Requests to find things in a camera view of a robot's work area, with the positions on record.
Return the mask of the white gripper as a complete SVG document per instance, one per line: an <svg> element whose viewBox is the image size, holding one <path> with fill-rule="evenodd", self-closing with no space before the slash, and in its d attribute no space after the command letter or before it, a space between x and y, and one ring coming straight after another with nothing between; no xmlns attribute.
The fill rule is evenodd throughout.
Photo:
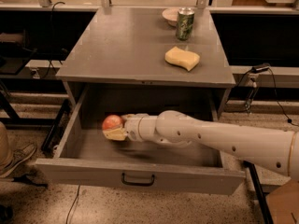
<svg viewBox="0 0 299 224"><path fill-rule="evenodd" d="M124 141L127 137L131 141L143 142L139 125L143 118L146 118L148 114L130 114L130 115L121 115L121 118L125 120L124 129L122 127L103 130L103 134L106 139L113 141Z"/></svg>

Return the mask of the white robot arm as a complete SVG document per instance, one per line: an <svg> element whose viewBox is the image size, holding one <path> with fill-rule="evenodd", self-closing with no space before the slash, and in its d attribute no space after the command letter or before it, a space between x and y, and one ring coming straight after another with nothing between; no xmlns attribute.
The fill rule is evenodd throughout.
<svg viewBox="0 0 299 224"><path fill-rule="evenodd" d="M148 114L109 115L102 123L106 139L178 146L194 142L299 180L299 133L203 121L167 110Z"/></svg>

